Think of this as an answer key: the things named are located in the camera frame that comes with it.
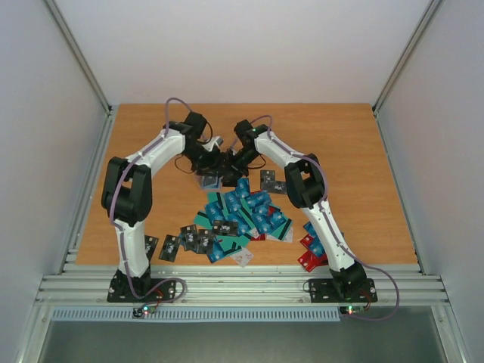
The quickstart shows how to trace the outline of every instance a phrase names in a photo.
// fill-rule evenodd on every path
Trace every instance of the white card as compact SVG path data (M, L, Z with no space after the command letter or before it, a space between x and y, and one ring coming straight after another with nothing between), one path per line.
M293 242L293 236L294 236L294 228L291 226L291 228L289 228L289 231L287 231L286 237L281 242L287 242L291 244ZM265 239L278 240L276 237L274 237L272 234L269 234L269 233L265 235Z
M243 247L241 251L230 255L230 257L240 266L245 267L253 259L254 254Z

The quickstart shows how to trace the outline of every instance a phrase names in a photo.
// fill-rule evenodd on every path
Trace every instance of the white enclosure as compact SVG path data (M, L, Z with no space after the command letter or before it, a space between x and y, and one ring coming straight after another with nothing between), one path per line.
M65 254L104 111L42 2L0 11L0 360L10 362L43 275Z
M61 16L53 17L56 4ZM64 262L107 129L106 99L160 103L176 95L194 103L375 105L421 267L442 276L462 356L482 361L482 19L481 0L3 6L0 360L22 361L39 283Z
M109 102L374 103L427 0L57 1Z
M380 111L428 273L441 275L473 361L484 299L484 2L444 2Z

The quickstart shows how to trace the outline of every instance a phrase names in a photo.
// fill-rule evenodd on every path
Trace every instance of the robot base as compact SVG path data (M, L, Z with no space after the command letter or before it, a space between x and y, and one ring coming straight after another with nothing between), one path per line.
M342 298L334 286L332 278L313 278L308 280L311 303L367 303L368 298L360 293L363 290L372 303L378 301L374 281L365 279L360 288L351 293L346 293Z
M162 281L162 278L151 278L151 268L139 278L132 278L133 287L139 296L144 296L153 286ZM161 284L157 288L162 294L160 301L173 299L176 294L176 283L174 281ZM159 300L159 294L154 291L143 299L136 299L129 288L128 278L120 270L116 271L111 280L107 292L107 301L109 303L150 303Z

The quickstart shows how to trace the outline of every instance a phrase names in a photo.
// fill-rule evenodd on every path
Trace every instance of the vent grille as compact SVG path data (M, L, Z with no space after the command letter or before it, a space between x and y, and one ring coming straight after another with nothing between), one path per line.
M155 321L165 323L214 321L339 321L337 308L158 308L134 318L132 308L57 307L53 321Z

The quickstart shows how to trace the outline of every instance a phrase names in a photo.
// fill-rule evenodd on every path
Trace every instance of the orange wooden surface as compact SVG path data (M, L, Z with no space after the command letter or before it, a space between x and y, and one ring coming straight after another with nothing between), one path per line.
M368 263L415 263L416 258L393 183L377 124L369 104L193 104L221 135L224 150L233 140L233 128L242 119L254 119L265 113L275 118L276 135L304 154L314 153L327 173L329 201L345 238L361 259ZM114 228L101 208L101 192L107 161L125 157L157 136L164 123L164 106L159 104L123 104L101 169L94 201L88 214L77 264L117 265L118 249ZM187 114L182 105L170 107L171 119L183 121ZM253 166L260 165L254 161ZM183 158L180 167L189 170ZM268 160L263 169L275 169L277 180L284 171ZM253 191L259 190L259 170L250 174ZM187 175L167 163L153 180L154 204L146 221L145 233L160 238L152 263L169 264L158 259L166 234L178 235L179 228L192 223L198 210L207 203L206 194ZM306 217L294 208L287 196L271 194L273 203L294 221L293 243L252 241L252 265L295 265L306 250L299 239L306 233ZM178 252L177 265L208 265L206 256ZM217 265L233 265L226 258Z

